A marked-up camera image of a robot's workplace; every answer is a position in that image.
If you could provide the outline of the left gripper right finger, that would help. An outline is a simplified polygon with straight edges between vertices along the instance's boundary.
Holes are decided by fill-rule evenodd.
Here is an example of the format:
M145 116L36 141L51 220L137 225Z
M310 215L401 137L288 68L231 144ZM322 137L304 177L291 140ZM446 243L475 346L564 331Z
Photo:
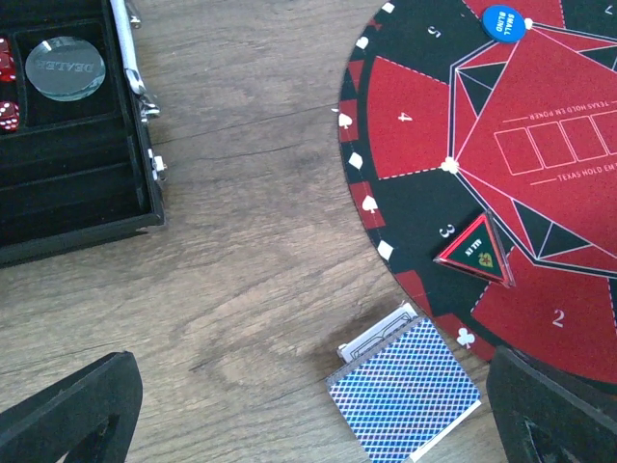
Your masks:
M509 462L614 462L616 394L497 348L486 381Z

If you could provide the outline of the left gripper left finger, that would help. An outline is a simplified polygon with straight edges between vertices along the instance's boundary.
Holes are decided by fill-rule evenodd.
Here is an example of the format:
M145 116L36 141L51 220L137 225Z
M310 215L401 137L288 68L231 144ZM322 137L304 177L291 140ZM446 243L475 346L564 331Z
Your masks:
M3 462L123 462L143 382L131 352L111 352L1 413Z

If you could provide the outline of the triangular all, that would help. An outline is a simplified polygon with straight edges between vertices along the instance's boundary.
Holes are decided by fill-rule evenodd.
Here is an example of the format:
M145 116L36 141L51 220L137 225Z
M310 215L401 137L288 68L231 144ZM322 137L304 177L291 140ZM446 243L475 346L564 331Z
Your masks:
M505 287L515 285L491 210L479 214L435 255L433 262L490 283Z

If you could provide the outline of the blue small blind button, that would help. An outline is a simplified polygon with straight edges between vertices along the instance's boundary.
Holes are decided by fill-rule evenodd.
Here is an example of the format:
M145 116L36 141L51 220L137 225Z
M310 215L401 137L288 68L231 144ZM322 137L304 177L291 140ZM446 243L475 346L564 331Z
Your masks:
M499 42L517 42L527 31L523 16L506 5L489 6L481 15L481 23L487 35Z

